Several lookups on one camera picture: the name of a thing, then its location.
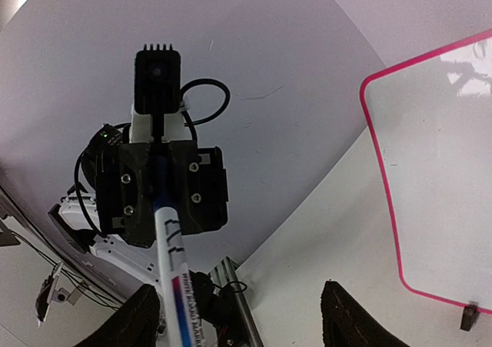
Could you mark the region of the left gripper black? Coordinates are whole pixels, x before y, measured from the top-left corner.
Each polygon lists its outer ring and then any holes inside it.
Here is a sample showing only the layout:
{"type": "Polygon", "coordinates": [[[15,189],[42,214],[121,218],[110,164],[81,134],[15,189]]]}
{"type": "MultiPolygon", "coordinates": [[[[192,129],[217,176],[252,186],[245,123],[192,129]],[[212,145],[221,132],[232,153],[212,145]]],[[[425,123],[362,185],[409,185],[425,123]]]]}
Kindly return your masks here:
{"type": "Polygon", "coordinates": [[[106,148],[95,159],[95,195],[101,232],[136,247],[153,245],[160,207],[176,211],[182,235],[214,232],[228,222],[222,150],[195,141],[106,148]]]}

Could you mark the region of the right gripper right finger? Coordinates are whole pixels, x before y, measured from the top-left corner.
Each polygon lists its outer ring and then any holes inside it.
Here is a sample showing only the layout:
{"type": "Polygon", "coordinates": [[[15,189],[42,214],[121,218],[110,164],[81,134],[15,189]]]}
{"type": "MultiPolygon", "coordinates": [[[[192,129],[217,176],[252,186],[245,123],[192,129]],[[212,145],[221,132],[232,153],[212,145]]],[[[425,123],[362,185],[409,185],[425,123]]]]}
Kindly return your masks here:
{"type": "Polygon", "coordinates": [[[374,319],[345,288],[326,281],[321,294],[325,346],[407,346],[374,319]]]}

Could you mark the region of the pink framed whiteboard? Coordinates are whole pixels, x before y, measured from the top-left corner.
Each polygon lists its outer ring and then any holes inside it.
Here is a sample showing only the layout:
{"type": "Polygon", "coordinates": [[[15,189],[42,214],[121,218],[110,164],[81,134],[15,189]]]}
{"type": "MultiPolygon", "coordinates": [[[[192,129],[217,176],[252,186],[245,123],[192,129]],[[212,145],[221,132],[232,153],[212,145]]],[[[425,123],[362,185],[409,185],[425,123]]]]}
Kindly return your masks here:
{"type": "Polygon", "coordinates": [[[401,283],[490,313],[490,31],[369,75],[360,100],[401,283]]]}

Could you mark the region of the whiteboard marker white blue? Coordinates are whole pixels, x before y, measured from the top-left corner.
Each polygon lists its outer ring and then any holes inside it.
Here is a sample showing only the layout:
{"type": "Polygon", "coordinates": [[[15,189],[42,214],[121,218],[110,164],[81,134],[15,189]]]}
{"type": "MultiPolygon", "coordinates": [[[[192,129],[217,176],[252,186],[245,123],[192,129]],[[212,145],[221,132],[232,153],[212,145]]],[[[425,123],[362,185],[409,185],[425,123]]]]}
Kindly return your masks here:
{"type": "Polygon", "coordinates": [[[161,156],[154,157],[151,167],[155,183],[152,205],[158,267],[169,345],[196,346],[200,339],[194,336],[190,312],[193,292],[189,282],[177,204],[168,191],[168,160],[161,156]]]}

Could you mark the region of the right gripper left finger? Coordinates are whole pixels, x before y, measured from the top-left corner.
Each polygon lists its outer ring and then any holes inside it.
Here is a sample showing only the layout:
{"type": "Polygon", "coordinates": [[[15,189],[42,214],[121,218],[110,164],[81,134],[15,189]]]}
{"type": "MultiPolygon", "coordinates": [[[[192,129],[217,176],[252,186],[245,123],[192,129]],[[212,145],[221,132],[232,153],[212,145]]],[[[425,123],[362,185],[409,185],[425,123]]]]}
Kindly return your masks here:
{"type": "Polygon", "coordinates": [[[101,327],[76,346],[156,346],[160,306],[155,287],[144,284],[101,327]]]}

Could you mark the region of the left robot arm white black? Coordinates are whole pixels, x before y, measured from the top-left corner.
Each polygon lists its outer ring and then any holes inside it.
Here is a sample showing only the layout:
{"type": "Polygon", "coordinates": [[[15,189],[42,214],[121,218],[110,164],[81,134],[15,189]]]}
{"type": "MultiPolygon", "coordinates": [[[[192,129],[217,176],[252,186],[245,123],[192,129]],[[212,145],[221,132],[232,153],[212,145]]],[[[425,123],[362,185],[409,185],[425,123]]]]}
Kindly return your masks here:
{"type": "MultiPolygon", "coordinates": [[[[97,158],[110,163],[127,162],[123,125],[105,124],[78,159],[90,186],[105,192],[89,195],[83,184],[74,184],[48,215],[65,240],[82,254],[92,254],[119,267],[134,278],[158,281],[152,208],[137,197],[137,180],[126,166],[120,180],[102,177],[97,158]]],[[[178,201],[182,235],[214,232],[228,221],[228,187],[223,154],[219,147],[198,148],[191,141],[173,142],[168,148],[171,195],[178,201]]]]}

